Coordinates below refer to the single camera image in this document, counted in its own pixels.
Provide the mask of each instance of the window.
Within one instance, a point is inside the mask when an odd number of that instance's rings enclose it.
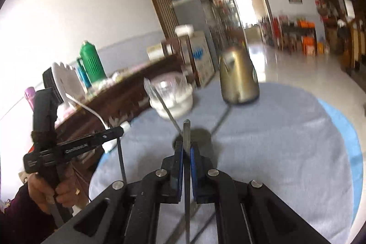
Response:
[[[353,7],[353,0],[343,0],[343,1],[347,16],[354,19],[356,15],[355,15],[355,9]]]

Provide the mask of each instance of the gold kettle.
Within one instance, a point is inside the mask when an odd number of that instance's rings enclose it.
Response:
[[[230,47],[220,55],[220,84],[224,101],[236,105],[259,97],[257,73],[246,47]]]

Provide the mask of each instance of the round table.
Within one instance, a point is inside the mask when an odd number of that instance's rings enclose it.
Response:
[[[332,244],[344,244],[353,220],[355,175],[344,136],[325,110],[332,107],[302,89],[281,84],[261,83],[260,92],[256,102],[233,106],[212,136],[217,168],[235,180],[262,181]],[[211,131],[226,109],[220,83],[214,81],[195,91],[193,109],[178,124],[183,127],[188,118],[192,128]],[[173,155],[176,136],[173,124],[153,109],[136,118],[121,140],[127,182],[160,168],[163,158]],[[121,180],[121,173],[114,149],[102,158],[92,177],[90,199],[116,180]],[[354,181],[360,192],[362,178]],[[184,214],[183,201],[161,205],[157,243],[165,242]],[[200,208],[191,220],[191,239],[213,211],[211,204]],[[178,243],[184,243],[183,237]],[[215,222],[197,243],[217,243]]]

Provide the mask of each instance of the maroon sleeve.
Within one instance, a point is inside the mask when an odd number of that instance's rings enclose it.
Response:
[[[56,229],[53,217],[43,213],[29,197],[27,183],[0,214],[0,225],[0,240],[8,239],[0,242],[9,244],[39,244]]]

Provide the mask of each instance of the refrigerator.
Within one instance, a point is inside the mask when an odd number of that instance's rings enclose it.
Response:
[[[218,57],[228,42],[215,8],[209,0],[177,0],[172,5],[179,25],[192,24],[194,31],[204,32],[213,67],[218,71]]]

